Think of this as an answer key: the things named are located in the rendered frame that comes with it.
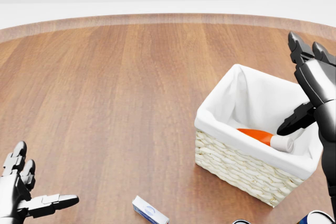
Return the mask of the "red ketchup bottle white cap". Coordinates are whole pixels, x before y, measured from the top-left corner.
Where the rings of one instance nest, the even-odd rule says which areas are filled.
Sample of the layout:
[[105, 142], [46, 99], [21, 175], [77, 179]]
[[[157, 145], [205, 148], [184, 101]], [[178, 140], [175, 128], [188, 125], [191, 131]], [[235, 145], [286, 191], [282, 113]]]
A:
[[294, 140], [288, 136], [273, 135], [254, 129], [237, 130], [281, 152], [290, 153], [294, 147]]

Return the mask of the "white blue printed box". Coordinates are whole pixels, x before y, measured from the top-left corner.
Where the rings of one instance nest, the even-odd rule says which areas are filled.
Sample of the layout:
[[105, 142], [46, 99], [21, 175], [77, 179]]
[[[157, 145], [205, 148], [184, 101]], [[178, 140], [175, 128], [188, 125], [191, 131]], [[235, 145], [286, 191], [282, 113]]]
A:
[[136, 196], [133, 201], [133, 209], [139, 213], [142, 217], [148, 220], [151, 224], [169, 224], [170, 219], [155, 209], [148, 202], [141, 197]]

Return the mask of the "white wicker basket with liner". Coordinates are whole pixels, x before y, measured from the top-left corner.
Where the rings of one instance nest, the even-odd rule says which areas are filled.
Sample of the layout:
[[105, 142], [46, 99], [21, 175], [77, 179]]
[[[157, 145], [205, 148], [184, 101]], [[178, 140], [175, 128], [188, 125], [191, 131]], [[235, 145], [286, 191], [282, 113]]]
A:
[[233, 65], [197, 110], [196, 164], [275, 207], [317, 169], [322, 144], [318, 126], [290, 134], [293, 150], [278, 151], [241, 132], [276, 134], [284, 119], [308, 102], [301, 86]]

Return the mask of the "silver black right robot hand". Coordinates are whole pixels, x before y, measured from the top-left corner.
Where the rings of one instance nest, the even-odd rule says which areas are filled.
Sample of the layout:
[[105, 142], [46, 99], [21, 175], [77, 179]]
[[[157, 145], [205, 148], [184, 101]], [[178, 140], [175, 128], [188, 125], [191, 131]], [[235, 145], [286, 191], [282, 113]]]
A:
[[292, 31], [288, 46], [296, 64], [294, 75], [309, 101], [294, 109], [277, 134], [289, 135], [317, 122], [321, 142], [336, 143], [336, 57], [320, 43], [310, 47]]

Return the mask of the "blue tin with white lid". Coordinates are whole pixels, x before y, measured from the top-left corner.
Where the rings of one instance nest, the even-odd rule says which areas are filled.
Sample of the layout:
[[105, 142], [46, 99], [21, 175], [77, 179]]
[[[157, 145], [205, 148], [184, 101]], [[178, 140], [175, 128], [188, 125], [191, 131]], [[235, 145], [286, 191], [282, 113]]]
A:
[[297, 224], [336, 224], [336, 222], [329, 214], [320, 210], [313, 210], [299, 220]]

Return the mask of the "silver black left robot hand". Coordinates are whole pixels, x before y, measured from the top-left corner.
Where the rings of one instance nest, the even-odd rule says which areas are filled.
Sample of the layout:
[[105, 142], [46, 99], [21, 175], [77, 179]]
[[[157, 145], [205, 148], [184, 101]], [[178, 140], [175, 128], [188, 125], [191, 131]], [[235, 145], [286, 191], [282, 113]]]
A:
[[25, 161], [27, 145], [18, 142], [5, 159], [0, 175], [0, 224], [23, 224], [28, 217], [53, 215], [57, 210], [72, 207], [79, 202], [77, 195], [42, 195], [33, 198], [35, 161]]

